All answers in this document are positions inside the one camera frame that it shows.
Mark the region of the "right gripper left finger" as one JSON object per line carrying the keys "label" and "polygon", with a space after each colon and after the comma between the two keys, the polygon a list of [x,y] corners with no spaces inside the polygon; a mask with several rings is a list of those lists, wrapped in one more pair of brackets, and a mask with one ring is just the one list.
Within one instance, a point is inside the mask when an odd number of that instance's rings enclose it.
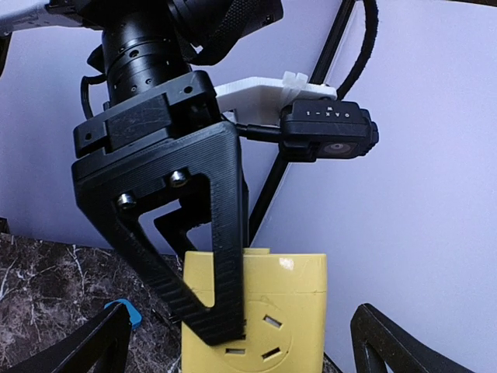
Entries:
{"label": "right gripper left finger", "polygon": [[116,303],[46,350],[9,372],[124,372],[130,341],[130,316]]}

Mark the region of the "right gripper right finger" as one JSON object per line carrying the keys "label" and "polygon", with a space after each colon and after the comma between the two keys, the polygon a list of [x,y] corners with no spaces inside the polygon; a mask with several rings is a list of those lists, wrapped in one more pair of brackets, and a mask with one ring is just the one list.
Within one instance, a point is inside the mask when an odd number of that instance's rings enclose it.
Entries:
{"label": "right gripper right finger", "polygon": [[469,372],[430,349],[369,303],[360,305],[350,322],[358,372]]}

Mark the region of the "yellow cube socket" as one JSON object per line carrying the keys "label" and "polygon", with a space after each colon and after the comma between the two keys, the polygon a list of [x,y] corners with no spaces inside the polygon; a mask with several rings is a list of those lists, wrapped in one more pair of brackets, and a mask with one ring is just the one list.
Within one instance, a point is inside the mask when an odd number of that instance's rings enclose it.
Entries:
{"label": "yellow cube socket", "polygon": [[183,372],[320,372],[327,257],[245,249],[245,336],[210,347],[182,326]]}

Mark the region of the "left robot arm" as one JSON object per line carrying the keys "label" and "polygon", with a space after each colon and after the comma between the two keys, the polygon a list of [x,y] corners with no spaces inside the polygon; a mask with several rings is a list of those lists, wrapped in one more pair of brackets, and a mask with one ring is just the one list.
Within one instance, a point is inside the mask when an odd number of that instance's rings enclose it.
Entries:
{"label": "left robot arm", "polygon": [[[206,67],[241,38],[283,16],[278,1],[3,1],[1,52],[14,32],[49,26],[102,34],[80,97],[85,121],[74,130],[71,167],[76,204],[101,236],[205,344],[245,332],[243,249],[255,217],[248,211],[240,137],[279,146],[284,160],[354,159],[379,140],[377,125],[342,100],[370,56],[377,6],[364,4],[365,40],[341,88],[303,99],[289,89],[276,98],[277,125],[224,119]],[[210,224],[214,304],[205,306],[162,260],[139,218],[177,200],[155,219],[183,256],[187,233]]]}

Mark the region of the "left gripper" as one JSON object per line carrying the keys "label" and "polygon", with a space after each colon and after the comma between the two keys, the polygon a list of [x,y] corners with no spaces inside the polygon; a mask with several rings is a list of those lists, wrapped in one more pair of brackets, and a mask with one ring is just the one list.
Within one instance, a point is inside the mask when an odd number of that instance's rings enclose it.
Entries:
{"label": "left gripper", "polygon": [[[242,338],[245,182],[235,126],[221,119],[207,73],[195,71],[130,98],[74,130],[78,207],[173,313],[204,343]],[[187,233],[210,224],[214,304],[205,306],[162,259],[139,219],[155,219],[178,256]]]}

